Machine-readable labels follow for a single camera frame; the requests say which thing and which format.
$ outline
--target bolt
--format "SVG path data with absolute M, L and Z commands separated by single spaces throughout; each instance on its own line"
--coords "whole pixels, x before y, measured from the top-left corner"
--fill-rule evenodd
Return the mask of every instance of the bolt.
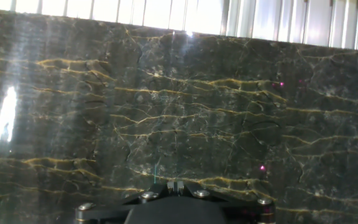
M 78 207 L 79 210 L 81 211 L 84 211 L 84 210 L 88 210 L 88 209 L 91 209 L 93 207 L 95 207 L 96 205 L 94 203 L 85 203 L 85 204 L 82 204 Z
M 261 205 L 268 205 L 268 204 L 272 203 L 272 199 L 260 198 L 260 199 L 258 199 L 258 203 Z
M 194 194 L 200 198 L 209 196 L 209 192 L 207 190 L 197 190 Z
M 141 197 L 144 199 L 152 199 L 158 197 L 158 194 L 154 192 L 144 192 Z

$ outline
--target green wire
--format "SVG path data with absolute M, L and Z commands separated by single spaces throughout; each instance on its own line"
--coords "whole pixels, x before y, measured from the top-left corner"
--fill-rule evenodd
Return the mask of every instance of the green wire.
M 155 180 L 156 175 L 157 175 L 157 165 L 154 166 L 154 183 L 157 183 Z

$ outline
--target marble slab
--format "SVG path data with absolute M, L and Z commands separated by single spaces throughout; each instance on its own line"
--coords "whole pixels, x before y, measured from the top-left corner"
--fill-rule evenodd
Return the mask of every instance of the marble slab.
M 0 11 L 0 223 L 169 180 L 358 223 L 358 52 Z

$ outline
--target black metal bracket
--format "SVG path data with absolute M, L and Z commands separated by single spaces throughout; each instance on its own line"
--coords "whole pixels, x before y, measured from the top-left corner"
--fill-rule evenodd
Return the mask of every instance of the black metal bracket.
M 75 210 L 75 223 L 124 223 L 136 208 L 145 203 L 167 197 L 189 197 L 213 202 L 226 217 L 226 220 L 247 220 L 249 223 L 275 223 L 275 205 L 268 198 L 253 201 L 239 200 L 222 193 L 204 189 L 200 184 L 169 182 L 153 184 L 148 190 L 131 195 L 110 207 L 84 204 Z

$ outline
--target polished stone surface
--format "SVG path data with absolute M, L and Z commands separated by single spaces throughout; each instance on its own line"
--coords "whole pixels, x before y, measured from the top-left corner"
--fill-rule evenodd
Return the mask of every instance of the polished stone surface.
M 358 52 L 0 11 L 0 223 L 172 179 L 358 223 Z

